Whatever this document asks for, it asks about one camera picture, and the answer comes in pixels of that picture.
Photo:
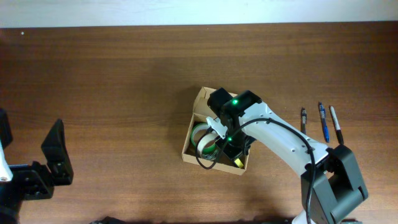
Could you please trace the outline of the yellow highlighter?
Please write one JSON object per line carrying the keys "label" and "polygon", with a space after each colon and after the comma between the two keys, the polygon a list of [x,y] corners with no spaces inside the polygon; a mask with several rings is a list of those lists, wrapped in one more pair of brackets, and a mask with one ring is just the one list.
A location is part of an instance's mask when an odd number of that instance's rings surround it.
{"label": "yellow highlighter", "polygon": [[242,160],[239,159],[239,158],[235,159],[233,163],[234,163],[234,165],[235,165],[236,167],[238,167],[238,168],[240,168],[240,169],[243,169],[243,168],[244,168],[244,163],[243,163]]}

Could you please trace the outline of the white tape roll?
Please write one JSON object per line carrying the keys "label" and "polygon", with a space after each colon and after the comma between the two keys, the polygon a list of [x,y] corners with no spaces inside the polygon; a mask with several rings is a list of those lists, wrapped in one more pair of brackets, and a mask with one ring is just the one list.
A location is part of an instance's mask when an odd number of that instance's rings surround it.
{"label": "white tape roll", "polygon": [[204,135],[197,144],[198,156],[209,161],[215,160],[218,154],[218,146],[216,145],[218,139],[217,133]]}

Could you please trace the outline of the green tape roll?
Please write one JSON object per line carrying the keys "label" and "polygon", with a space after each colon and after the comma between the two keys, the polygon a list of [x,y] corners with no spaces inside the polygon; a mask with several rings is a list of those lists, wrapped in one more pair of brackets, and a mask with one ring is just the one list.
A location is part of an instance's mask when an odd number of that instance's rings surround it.
{"label": "green tape roll", "polygon": [[191,143],[196,147],[198,142],[206,135],[206,131],[210,127],[208,126],[207,123],[199,123],[192,129],[192,133],[190,135],[190,140]]}

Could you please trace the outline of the black pen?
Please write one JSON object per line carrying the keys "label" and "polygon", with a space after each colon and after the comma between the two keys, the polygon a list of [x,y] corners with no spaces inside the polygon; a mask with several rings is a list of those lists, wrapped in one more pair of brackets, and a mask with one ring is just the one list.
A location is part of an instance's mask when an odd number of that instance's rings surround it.
{"label": "black pen", "polygon": [[300,124],[300,131],[303,134],[306,134],[306,125],[307,125],[307,112],[305,108],[301,108],[301,124]]}

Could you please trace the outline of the blue pen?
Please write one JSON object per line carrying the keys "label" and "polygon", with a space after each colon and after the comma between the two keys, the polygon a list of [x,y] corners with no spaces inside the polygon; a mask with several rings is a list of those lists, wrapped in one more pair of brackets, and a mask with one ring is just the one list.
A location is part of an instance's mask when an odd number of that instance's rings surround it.
{"label": "blue pen", "polygon": [[326,142],[330,142],[330,136],[329,136],[327,121],[326,121],[326,111],[325,111],[324,105],[321,102],[318,103],[318,110],[319,110],[319,114],[320,114],[320,121],[322,124],[323,137]]}

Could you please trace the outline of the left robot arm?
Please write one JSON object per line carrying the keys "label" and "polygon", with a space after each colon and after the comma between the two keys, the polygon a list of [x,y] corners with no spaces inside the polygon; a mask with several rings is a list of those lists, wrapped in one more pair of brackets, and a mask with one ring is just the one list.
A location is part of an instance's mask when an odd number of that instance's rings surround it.
{"label": "left robot arm", "polygon": [[1,109],[1,223],[19,223],[24,201],[53,197],[56,186],[71,185],[74,171],[65,144],[64,123],[56,120],[44,139],[41,150],[46,165],[9,165],[4,150],[13,141],[6,110]]}

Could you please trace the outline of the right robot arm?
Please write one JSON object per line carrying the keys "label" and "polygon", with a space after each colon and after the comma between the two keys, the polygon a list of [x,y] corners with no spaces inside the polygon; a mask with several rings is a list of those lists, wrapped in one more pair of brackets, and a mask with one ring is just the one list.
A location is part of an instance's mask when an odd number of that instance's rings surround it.
{"label": "right robot arm", "polygon": [[220,88],[207,105],[216,115],[207,123],[222,152],[246,154],[259,141],[300,177],[303,211],[292,223],[341,223],[369,197],[354,152],[343,143],[331,148],[308,137],[249,90],[232,96]]}

